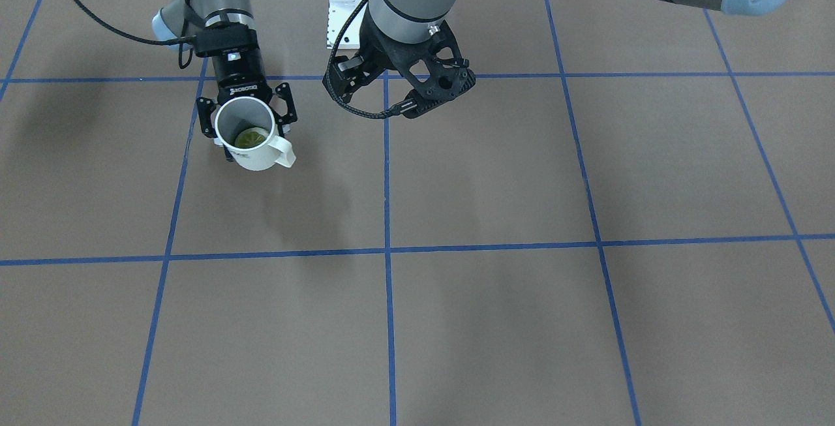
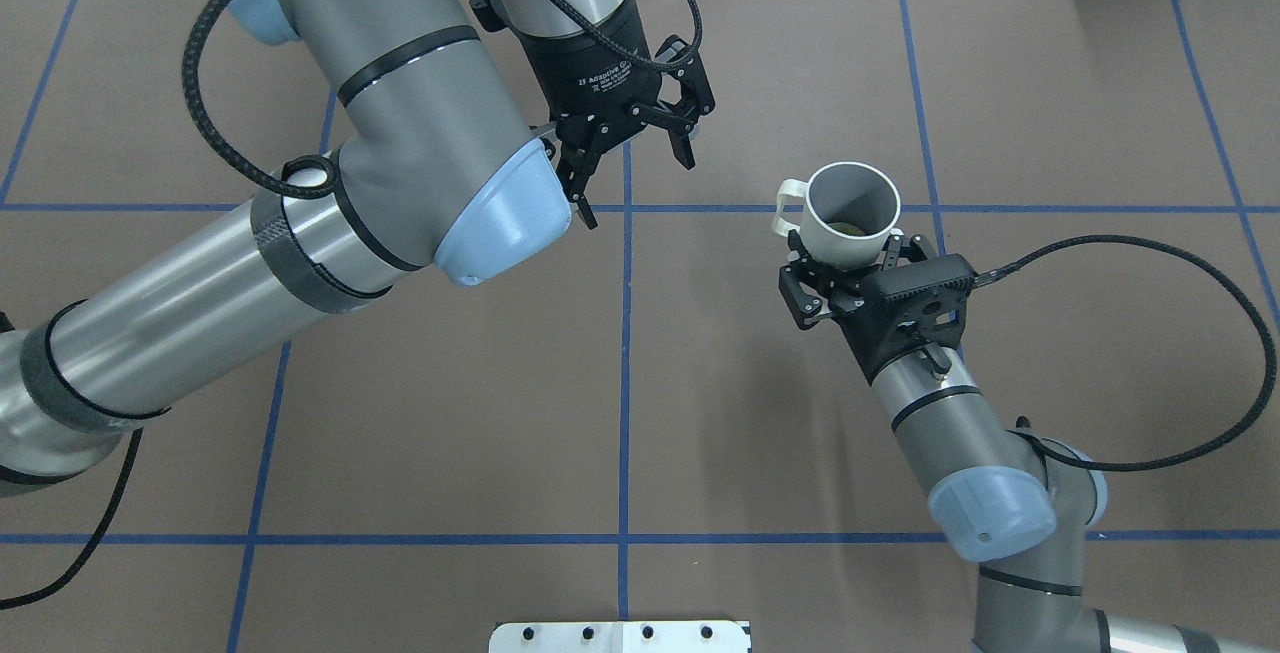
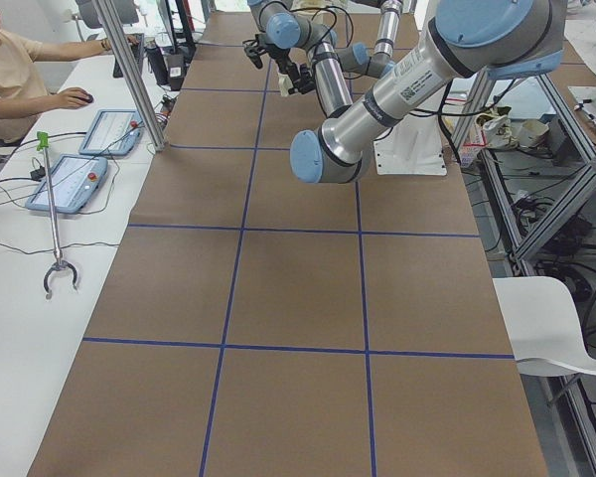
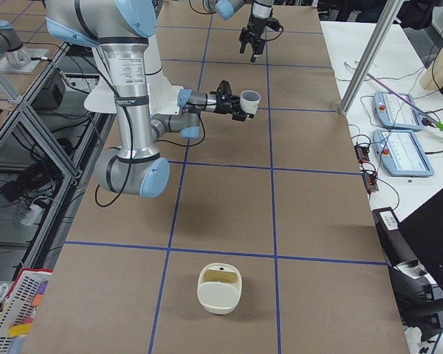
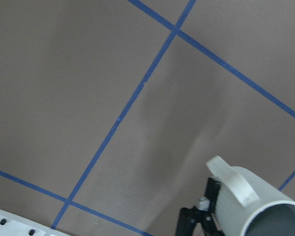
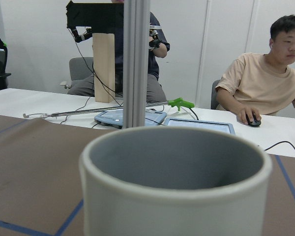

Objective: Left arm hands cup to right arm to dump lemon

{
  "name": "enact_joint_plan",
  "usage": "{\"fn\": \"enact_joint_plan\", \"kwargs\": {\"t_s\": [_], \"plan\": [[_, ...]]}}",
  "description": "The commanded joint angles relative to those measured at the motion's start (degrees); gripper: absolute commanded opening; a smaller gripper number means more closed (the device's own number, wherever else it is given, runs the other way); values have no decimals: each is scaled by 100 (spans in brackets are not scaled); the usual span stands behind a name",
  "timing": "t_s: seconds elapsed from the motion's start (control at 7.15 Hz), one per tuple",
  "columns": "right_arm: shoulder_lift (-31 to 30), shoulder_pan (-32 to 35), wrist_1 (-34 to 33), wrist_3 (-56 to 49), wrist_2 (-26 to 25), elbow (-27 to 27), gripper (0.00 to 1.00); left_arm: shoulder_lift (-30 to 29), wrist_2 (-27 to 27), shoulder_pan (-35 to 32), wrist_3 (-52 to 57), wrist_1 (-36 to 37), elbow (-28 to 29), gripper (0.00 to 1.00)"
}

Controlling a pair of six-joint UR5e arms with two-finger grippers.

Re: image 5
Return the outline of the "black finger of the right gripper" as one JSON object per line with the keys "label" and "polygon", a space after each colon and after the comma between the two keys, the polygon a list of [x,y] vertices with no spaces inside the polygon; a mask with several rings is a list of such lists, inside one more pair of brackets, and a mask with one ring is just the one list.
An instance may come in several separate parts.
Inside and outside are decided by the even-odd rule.
{"label": "black finger of the right gripper", "polygon": [[209,200],[209,205],[206,212],[215,213],[217,198],[221,188],[221,182],[213,177],[207,179],[205,197]]}

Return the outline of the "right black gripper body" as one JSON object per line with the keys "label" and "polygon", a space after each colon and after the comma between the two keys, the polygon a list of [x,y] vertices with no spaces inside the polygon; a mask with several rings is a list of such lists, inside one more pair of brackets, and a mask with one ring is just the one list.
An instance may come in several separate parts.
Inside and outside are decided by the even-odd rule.
{"label": "right black gripper body", "polygon": [[224,233],[218,230],[212,213],[209,211],[210,200],[206,197],[199,198],[198,207],[183,207],[178,216],[178,235],[192,236],[197,224],[201,224],[205,236],[223,236]]}

